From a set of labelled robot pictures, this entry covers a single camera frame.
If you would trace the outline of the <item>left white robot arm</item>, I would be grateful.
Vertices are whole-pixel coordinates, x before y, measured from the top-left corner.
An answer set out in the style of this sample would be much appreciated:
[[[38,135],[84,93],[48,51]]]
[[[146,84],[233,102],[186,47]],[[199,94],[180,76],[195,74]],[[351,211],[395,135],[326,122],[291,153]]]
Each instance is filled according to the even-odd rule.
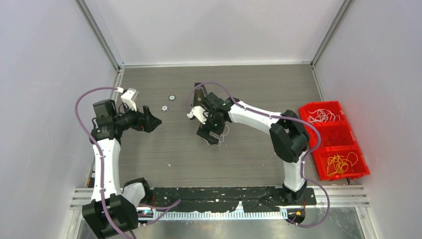
[[[95,154],[95,182],[91,201],[82,207],[82,215],[99,239],[106,239],[138,227],[137,207],[152,202],[153,194],[144,178],[119,181],[121,137],[128,129],[152,132],[162,121],[148,106],[143,110],[129,108],[119,113],[114,100],[93,104],[97,126],[91,131],[90,142]]]

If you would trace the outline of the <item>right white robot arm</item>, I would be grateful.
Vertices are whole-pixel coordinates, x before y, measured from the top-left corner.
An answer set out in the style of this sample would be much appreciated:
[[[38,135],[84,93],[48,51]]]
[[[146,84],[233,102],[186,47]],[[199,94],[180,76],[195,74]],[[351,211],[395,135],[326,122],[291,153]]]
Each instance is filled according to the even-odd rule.
[[[275,154],[283,161],[282,198],[293,205],[304,198],[307,181],[302,175],[302,161],[310,136],[293,111],[263,111],[236,98],[223,100],[214,93],[195,93],[194,96],[187,117],[201,123],[198,136],[209,144],[218,144],[219,140],[211,133],[222,134],[228,122],[244,124],[268,134]]]

